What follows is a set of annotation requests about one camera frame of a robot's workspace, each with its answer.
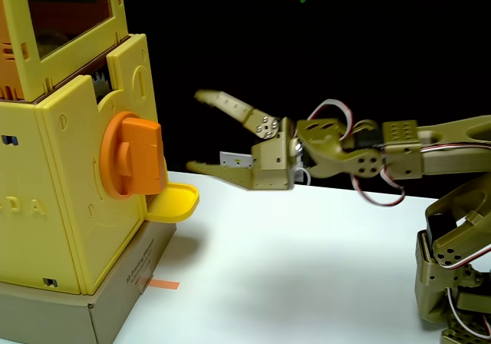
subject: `gear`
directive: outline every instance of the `gear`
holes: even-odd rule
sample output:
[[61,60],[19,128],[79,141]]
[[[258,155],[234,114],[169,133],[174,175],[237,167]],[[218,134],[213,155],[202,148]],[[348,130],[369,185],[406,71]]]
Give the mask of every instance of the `gear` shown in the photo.
[[106,94],[111,92],[109,82],[104,77],[104,73],[99,75],[99,72],[95,72],[95,78],[92,78],[92,83],[94,84],[95,97],[97,98],[97,103],[101,102]]

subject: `black background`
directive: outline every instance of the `black background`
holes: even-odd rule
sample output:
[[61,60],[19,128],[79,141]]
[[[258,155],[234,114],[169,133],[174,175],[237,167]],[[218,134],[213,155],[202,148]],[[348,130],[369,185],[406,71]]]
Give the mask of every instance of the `black background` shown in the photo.
[[[124,0],[148,37],[170,170],[250,153],[255,136],[193,99],[210,88],[271,115],[305,119],[326,98],[354,119],[439,124],[491,113],[489,0]],[[326,109],[321,117],[339,117]],[[402,182],[441,197],[475,175]],[[346,174],[314,185],[350,188]],[[377,179],[364,189],[390,191]]]

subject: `orange tape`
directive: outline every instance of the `orange tape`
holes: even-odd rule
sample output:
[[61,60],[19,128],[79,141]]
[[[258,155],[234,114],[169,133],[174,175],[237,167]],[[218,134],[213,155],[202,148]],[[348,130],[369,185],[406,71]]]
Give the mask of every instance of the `orange tape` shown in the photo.
[[152,281],[150,281],[150,284],[148,284],[148,286],[153,286],[154,288],[172,289],[172,290],[177,290],[177,288],[179,288],[179,285],[180,283],[175,281],[158,280],[158,279],[152,279]]

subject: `transparent window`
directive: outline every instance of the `transparent window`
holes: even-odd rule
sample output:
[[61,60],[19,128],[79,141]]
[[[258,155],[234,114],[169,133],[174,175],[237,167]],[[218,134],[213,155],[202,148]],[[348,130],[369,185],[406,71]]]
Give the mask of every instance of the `transparent window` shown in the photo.
[[109,0],[29,0],[29,9],[40,58],[111,16]]

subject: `cardboard box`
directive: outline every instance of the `cardboard box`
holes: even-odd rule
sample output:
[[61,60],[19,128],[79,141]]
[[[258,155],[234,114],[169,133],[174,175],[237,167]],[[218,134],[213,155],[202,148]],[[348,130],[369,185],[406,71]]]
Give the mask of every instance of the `cardboard box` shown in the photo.
[[112,343],[175,230],[176,224],[145,221],[93,296],[0,283],[0,337],[29,344]]

